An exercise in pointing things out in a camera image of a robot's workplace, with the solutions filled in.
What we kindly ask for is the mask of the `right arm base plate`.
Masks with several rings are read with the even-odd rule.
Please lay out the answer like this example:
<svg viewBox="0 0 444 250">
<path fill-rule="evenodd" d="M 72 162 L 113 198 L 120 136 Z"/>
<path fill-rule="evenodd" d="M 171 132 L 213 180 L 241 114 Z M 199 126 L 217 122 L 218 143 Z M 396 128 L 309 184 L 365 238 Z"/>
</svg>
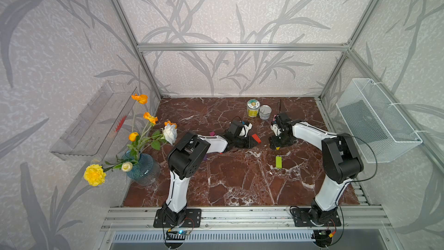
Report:
<svg viewBox="0 0 444 250">
<path fill-rule="evenodd" d="M 290 215 L 295 227 L 340 227 L 342 222 L 337 208 L 331 211 L 322 211 L 318 208 L 290 207 Z"/>
</svg>

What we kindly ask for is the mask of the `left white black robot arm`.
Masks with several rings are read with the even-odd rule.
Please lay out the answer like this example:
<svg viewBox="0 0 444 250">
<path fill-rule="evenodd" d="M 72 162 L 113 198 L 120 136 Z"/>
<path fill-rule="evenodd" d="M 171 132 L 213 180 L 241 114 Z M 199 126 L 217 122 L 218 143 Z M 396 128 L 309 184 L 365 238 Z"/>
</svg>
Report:
<svg viewBox="0 0 444 250">
<path fill-rule="evenodd" d="M 162 206 L 163 220 L 176 226 L 184 221 L 187 208 L 187 191 L 191 177 L 199 169 L 204 157 L 210 153 L 225 153 L 232 148 L 252 149 L 259 142 L 252 135 L 239 137 L 225 135 L 202 136 L 187 132 L 170 151 L 170 191 Z"/>
</svg>

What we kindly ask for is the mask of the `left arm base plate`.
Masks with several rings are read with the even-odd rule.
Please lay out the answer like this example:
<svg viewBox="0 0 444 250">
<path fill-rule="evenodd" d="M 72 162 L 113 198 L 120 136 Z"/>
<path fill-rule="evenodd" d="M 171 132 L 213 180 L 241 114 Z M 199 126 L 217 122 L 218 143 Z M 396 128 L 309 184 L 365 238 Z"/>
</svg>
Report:
<svg viewBox="0 0 444 250">
<path fill-rule="evenodd" d="M 179 212 L 173 212 L 171 209 L 161 208 L 156 212 L 154 218 L 154 228 L 198 228 L 201 224 L 202 209 L 184 208 Z"/>
</svg>

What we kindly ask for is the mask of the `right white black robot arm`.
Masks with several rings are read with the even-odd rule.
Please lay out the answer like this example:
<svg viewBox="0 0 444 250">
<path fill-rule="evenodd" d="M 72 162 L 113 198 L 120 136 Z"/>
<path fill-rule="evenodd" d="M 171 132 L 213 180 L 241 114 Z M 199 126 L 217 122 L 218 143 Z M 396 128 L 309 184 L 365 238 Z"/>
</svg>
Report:
<svg viewBox="0 0 444 250">
<path fill-rule="evenodd" d="M 322 151 L 325 178 L 319 193 L 312 200 L 308 218 L 322 226 L 335 217 L 339 200 L 346 187 L 363 171 L 364 164 L 350 134 L 329 133 L 307 122 L 272 121 L 274 135 L 269 138 L 271 149 L 292 146 L 297 140 Z"/>
</svg>

